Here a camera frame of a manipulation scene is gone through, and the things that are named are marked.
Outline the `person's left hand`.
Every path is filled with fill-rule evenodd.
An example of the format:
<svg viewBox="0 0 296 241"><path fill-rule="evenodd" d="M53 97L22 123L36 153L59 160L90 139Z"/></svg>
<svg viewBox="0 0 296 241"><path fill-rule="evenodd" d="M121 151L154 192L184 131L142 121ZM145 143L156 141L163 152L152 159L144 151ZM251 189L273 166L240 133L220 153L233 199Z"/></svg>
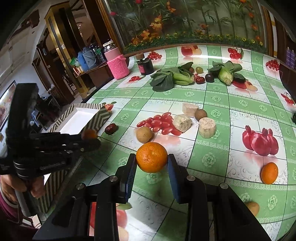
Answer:
<svg viewBox="0 0 296 241"><path fill-rule="evenodd" d="M40 198L45 193L44 188L44 177L34 178L29 186L31 195L35 198ZM1 189L3 194L13 204L17 204L18 200L16 197L16 191L26 192L27 185L18 176L14 175L2 175L1 176Z"/></svg>

